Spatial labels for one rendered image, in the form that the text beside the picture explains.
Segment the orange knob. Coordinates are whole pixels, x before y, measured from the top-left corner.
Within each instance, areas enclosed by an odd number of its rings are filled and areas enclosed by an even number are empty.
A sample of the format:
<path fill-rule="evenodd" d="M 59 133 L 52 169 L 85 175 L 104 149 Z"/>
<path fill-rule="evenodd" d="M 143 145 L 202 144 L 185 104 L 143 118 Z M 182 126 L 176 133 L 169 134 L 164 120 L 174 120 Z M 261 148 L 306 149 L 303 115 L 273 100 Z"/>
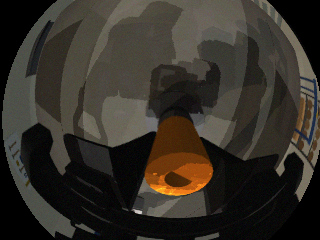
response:
<path fill-rule="evenodd" d="M 144 171 L 149 187 L 173 196 L 205 187 L 212 179 L 213 169 L 200 139 L 187 117 L 165 119 L 157 129 Z"/>

